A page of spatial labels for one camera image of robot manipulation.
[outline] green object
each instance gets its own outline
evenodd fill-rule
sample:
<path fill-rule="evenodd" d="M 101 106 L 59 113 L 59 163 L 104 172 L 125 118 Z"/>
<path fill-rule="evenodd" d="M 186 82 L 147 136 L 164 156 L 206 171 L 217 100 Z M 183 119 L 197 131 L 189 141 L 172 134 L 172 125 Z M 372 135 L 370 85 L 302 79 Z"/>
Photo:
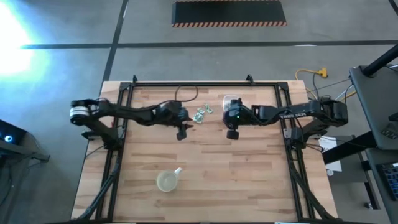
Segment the green object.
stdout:
<path fill-rule="evenodd" d="M 202 108 L 198 108 L 198 112 L 201 113 L 202 115 L 205 114 L 205 111 Z"/>
<path fill-rule="evenodd" d="M 211 113 L 213 112 L 213 110 L 210 109 L 210 107 L 209 107 L 208 104 L 205 104 L 205 106 L 206 106 L 206 111 L 207 111 L 207 113 L 211 114 Z"/>
<path fill-rule="evenodd" d="M 202 124 L 203 122 L 203 114 L 201 114 L 200 112 L 197 112 L 194 117 L 192 118 L 192 120 L 198 124 Z"/>

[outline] hazard stripe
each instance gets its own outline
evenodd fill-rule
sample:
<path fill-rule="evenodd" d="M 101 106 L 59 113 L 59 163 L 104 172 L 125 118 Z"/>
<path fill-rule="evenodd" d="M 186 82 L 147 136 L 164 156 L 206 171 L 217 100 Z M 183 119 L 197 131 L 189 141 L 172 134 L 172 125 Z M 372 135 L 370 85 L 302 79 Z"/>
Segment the hazard stripe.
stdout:
<path fill-rule="evenodd" d="M 260 22 L 182 22 L 172 24 L 173 28 L 196 28 L 196 27 L 283 27 L 287 26 L 284 21 L 260 21 Z"/>
<path fill-rule="evenodd" d="M 179 1 L 174 1 L 173 3 L 176 2 L 233 2 L 233 1 L 280 1 L 280 0 L 179 0 Z"/>

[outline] yellow cable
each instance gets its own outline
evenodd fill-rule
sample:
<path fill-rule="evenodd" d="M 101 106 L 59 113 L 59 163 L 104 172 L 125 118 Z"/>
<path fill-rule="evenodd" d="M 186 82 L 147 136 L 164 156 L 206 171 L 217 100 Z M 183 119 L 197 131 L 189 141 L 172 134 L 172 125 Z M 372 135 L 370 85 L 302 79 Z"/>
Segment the yellow cable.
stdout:
<path fill-rule="evenodd" d="M 299 80 L 299 78 L 297 77 L 297 75 L 299 74 L 299 72 L 310 72 L 310 73 L 316 73 L 318 74 L 319 71 L 314 71 L 314 70 L 308 70 L 308 69 L 299 69 L 296 71 L 296 74 L 294 75 L 296 77 L 296 80 Z"/>
<path fill-rule="evenodd" d="M 294 77 L 296 78 L 296 80 L 299 80 L 299 78 L 298 78 L 298 74 L 299 74 L 299 72 L 310 72 L 310 73 L 316 73 L 316 74 L 319 74 L 319 75 L 322 75 L 320 72 L 321 71 L 314 71 L 314 70 L 309 70 L 309 69 L 299 69 L 299 70 L 297 70 L 296 71 L 296 73 L 294 74 Z M 317 96 L 315 96 L 315 94 L 313 94 L 313 90 L 310 90 L 309 88 L 305 88 L 309 93 L 311 93 L 311 95 L 314 97 L 314 99 L 317 99 Z"/>

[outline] small object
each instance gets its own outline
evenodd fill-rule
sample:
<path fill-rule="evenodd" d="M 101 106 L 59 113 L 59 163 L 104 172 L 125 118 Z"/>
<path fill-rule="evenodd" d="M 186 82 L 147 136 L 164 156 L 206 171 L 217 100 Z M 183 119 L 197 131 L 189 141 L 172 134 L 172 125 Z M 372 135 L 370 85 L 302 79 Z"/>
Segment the small object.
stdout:
<path fill-rule="evenodd" d="M 331 176 L 333 176 L 333 174 L 335 174 L 333 172 L 333 170 L 330 170 L 330 169 L 326 169 L 326 173 L 328 174 L 329 177 L 331 177 Z"/>
<path fill-rule="evenodd" d="M 253 80 L 253 77 L 252 77 L 250 74 L 247 75 L 246 81 L 249 81 L 249 82 L 250 82 L 250 85 L 254 85 L 254 84 L 255 84 L 255 83 L 254 83 L 254 80 Z"/>
<path fill-rule="evenodd" d="M 226 95 L 226 96 L 224 96 L 224 99 L 223 99 L 223 109 L 224 109 L 224 112 L 225 112 L 225 111 L 228 111 L 228 110 L 230 109 L 230 107 L 231 107 L 231 100 L 237 100 L 237 99 L 239 99 L 239 97 L 236 96 L 236 95 Z"/>
<path fill-rule="evenodd" d="M 393 123 L 387 124 L 387 126 L 381 131 L 381 134 L 390 139 L 398 138 L 398 131 Z"/>
<path fill-rule="evenodd" d="M 181 170 L 182 168 L 179 167 L 175 171 L 162 171 L 156 178 L 157 188 L 163 192 L 170 192 L 174 190 L 177 186 L 178 175 L 180 174 Z"/>
<path fill-rule="evenodd" d="M 372 207 L 372 203 L 371 203 L 371 202 L 365 202 L 365 203 L 363 204 L 363 206 L 364 206 L 365 208 L 367 208 L 367 209 L 373 210 L 373 207 Z"/>
<path fill-rule="evenodd" d="M 201 114 L 200 112 L 197 112 L 194 117 L 192 118 L 192 120 L 198 124 L 201 124 L 203 122 L 203 114 Z"/>
<path fill-rule="evenodd" d="M 211 114 L 211 113 L 213 112 L 213 110 L 210 109 L 210 107 L 209 107 L 208 104 L 205 104 L 205 106 L 206 106 L 206 111 L 207 111 L 207 113 Z"/>
<path fill-rule="evenodd" d="M 200 113 L 200 114 L 205 114 L 205 111 L 202 109 L 202 108 L 198 108 L 198 112 Z"/>

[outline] clear plastic cup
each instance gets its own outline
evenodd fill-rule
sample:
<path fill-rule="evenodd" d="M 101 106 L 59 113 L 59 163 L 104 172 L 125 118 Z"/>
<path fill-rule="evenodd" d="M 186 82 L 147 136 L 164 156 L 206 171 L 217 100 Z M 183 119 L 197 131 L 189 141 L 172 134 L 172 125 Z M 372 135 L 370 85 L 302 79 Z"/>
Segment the clear plastic cup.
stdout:
<path fill-rule="evenodd" d="M 236 96 L 236 95 L 226 95 L 226 96 L 224 96 L 224 99 L 223 99 L 224 112 L 228 111 L 229 108 L 231 107 L 231 100 L 237 100 L 237 99 L 239 99 L 239 97 Z"/>
<path fill-rule="evenodd" d="M 179 167 L 175 171 L 162 171 L 156 178 L 157 188 L 163 192 L 170 192 L 174 190 L 177 186 L 178 175 L 180 174 L 181 170 L 182 168 Z"/>

